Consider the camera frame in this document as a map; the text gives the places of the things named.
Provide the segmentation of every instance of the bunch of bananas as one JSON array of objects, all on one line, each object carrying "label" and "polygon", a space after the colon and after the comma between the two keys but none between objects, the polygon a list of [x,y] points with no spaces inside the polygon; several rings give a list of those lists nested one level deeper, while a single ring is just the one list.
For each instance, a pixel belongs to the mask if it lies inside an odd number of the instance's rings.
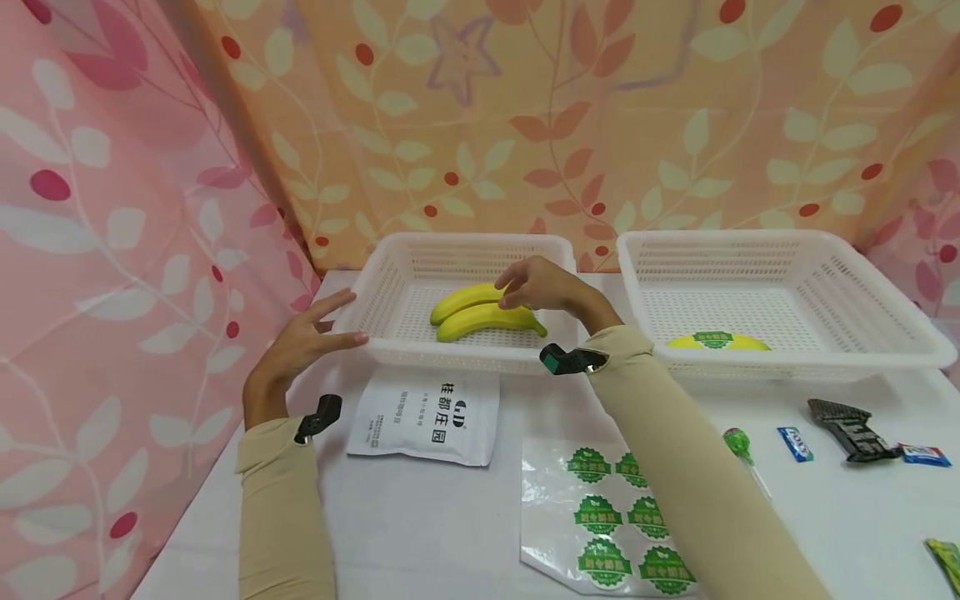
[{"label": "bunch of bananas", "polygon": [[546,337],[546,328],[526,306],[504,310],[497,306],[503,290],[478,283],[450,294],[434,306],[430,324],[437,325],[438,342],[454,342],[478,329],[533,329]]}]

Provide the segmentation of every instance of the arm sleeve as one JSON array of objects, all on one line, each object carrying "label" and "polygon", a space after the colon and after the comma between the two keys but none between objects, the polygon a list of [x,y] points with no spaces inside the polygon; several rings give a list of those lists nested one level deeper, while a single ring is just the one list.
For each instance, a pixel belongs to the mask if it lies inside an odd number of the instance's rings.
[{"label": "arm sleeve", "polygon": [[583,348],[608,356],[589,376],[636,456],[690,571],[715,600],[829,600],[770,502],[635,327]]},{"label": "arm sleeve", "polygon": [[240,440],[240,598],[333,600],[333,552],[317,491],[312,444],[300,419],[261,423]]}]

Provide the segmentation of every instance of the orange curtain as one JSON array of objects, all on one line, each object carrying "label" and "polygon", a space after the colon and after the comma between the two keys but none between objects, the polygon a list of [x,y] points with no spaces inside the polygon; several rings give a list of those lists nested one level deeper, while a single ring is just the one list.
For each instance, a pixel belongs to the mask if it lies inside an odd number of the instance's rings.
[{"label": "orange curtain", "polygon": [[321,268],[399,230],[557,233],[582,271],[629,229],[862,242],[958,112],[954,0],[196,2]]}]

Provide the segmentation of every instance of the white table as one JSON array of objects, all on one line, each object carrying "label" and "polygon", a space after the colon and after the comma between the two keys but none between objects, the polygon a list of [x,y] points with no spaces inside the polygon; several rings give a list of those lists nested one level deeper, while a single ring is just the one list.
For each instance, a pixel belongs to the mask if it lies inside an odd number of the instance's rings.
[{"label": "white table", "polygon": [[[319,295],[355,278],[331,272]],[[619,276],[585,276],[628,315]],[[344,414],[314,439],[342,600],[581,597],[519,562],[520,453],[540,437],[615,436],[582,376],[503,377],[499,433],[489,468],[392,456],[348,457],[353,408],[373,366],[326,357],[288,396],[292,415],[312,412],[323,393]],[[951,600],[926,553],[927,537],[960,541],[960,465],[890,461],[850,468],[806,400],[823,397],[870,410],[888,442],[938,445],[960,463],[960,394],[936,371],[897,373],[845,388],[827,385],[687,383],[717,429],[748,432],[757,468],[778,513],[835,600]],[[798,464],[778,426],[797,425],[814,452]],[[134,594],[135,600],[237,597],[240,484],[233,475],[238,430]]]}]

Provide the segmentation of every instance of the white plastic basket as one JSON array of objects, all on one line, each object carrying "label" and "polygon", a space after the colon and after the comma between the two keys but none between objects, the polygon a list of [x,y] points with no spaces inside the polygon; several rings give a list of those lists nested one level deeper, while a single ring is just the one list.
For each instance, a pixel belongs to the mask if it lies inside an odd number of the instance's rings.
[{"label": "white plastic basket", "polygon": [[[853,381],[956,360],[929,318],[835,235],[630,231],[616,245],[634,315],[674,372]],[[772,351],[667,345],[714,330],[755,337]]]},{"label": "white plastic basket", "polygon": [[395,233],[364,266],[334,331],[366,331],[377,362],[425,368],[548,374],[540,349],[553,342],[572,349],[576,322],[564,312],[538,311],[546,338],[532,331],[481,329],[452,344],[437,342],[430,311],[450,292],[494,281],[514,262],[542,254],[571,273],[570,243],[555,235],[500,233]]}]

